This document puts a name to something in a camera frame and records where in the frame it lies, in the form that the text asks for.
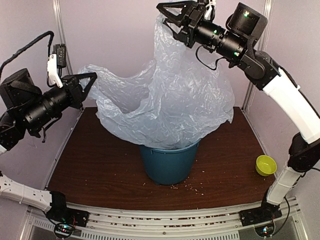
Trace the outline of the translucent grey plastic bag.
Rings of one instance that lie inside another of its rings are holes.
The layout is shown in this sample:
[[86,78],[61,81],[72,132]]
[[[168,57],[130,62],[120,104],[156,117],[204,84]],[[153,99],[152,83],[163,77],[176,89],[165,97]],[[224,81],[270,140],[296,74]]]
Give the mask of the translucent grey plastic bag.
[[234,117],[235,96],[217,54],[199,62],[176,41],[160,14],[154,25],[153,59],[141,72],[119,77],[89,64],[79,72],[97,74],[88,97],[101,125],[116,137],[157,149],[187,147]]

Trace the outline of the teal plastic trash bin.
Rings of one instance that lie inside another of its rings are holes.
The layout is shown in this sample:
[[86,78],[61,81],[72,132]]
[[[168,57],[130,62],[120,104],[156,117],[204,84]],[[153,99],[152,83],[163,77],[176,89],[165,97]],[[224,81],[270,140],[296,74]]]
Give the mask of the teal plastic trash bin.
[[175,185],[187,179],[196,159],[200,141],[179,149],[139,146],[147,176],[156,185]]

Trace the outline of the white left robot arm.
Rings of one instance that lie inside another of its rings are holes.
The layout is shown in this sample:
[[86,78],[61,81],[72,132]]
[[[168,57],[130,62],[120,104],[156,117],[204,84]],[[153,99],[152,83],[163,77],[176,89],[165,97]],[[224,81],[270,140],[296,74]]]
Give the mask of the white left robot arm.
[[65,200],[44,191],[51,168],[71,134],[94,72],[68,75],[60,85],[42,92],[27,69],[0,85],[6,111],[0,118],[0,154],[4,174],[0,194],[52,213],[61,222],[72,218]]

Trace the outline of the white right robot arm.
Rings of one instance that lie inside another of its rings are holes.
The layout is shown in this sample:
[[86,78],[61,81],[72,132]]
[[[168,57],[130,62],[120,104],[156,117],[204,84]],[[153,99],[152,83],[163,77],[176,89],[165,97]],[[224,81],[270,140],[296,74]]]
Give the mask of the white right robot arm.
[[163,2],[157,5],[157,10],[165,16],[163,23],[168,28],[179,27],[179,32],[172,34],[175,40],[188,48],[199,44],[210,53],[219,54],[230,68],[241,69],[297,127],[286,167],[268,188],[262,206],[256,210],[259,220],[268,220],[300,176],[320,159],[319,114],[292,76],[269,54],[255,50],[268,23],[264,15],[239,3],[225,27],[221,27],[213,22],[215,8],[209,0]]

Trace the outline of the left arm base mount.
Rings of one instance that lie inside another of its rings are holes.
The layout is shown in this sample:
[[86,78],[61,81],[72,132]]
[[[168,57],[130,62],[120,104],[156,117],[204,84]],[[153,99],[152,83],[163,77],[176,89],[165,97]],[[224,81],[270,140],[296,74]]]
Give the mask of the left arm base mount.
[[86,227],[90,213],[67,206],[66,196],[59,191],[44,191],[49,198],[48,210],[43,210],[45,217],[54,225],[53,233],[61,240],[72,236],[76,227]]

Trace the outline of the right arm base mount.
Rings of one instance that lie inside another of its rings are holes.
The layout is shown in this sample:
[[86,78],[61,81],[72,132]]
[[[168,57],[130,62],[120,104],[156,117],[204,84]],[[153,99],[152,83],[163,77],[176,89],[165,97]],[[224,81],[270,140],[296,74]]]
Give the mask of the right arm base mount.
[[255,233],[264,240],[274,237],[286,225],[290,216],[291,207],[286,196],[284,200],[287,204],[288,212],[281,226],[276,227],[275,224],[275,219],[283,216],[280,206],[270,205],[267,202],[262,202],[259,207],[241,210],[238,213],[241,225],[243,227],[256,225],[254,227]]

